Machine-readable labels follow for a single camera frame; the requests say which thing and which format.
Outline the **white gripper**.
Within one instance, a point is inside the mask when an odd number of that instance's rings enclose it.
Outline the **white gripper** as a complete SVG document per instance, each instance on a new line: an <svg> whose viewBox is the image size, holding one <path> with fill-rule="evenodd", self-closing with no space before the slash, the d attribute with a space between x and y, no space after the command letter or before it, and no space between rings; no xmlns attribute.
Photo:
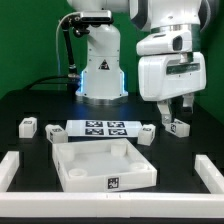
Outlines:
<svg viewBox="0 0 224 224"><path fill-rule="evenodd" d="M138 65L140 95L145 101L159 101L161 122L172 122L171 100L183 95L183 108L193 109L194 94L206 86L205 60L193 53L191 63L181 63L180 54L142 57Z"/></svg>

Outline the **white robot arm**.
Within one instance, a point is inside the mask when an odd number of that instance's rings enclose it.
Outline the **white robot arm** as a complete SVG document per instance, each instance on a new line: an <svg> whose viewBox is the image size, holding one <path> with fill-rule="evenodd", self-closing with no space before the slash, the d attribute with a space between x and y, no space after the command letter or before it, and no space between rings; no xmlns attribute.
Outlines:
<svg viewBox="0 0 224 224"><path fill-rule="evenodd" d="M200 34L214 19L220 0L67 0L78 15L76 35L86 34L87 66L80 97L116 100L126 95L119 66L120 33L112 14L124 12L148 36L136 45L143 100L156 102L162 123L172 122L170 101L181 96L193 109L194 94L206 86Z"/></svg>

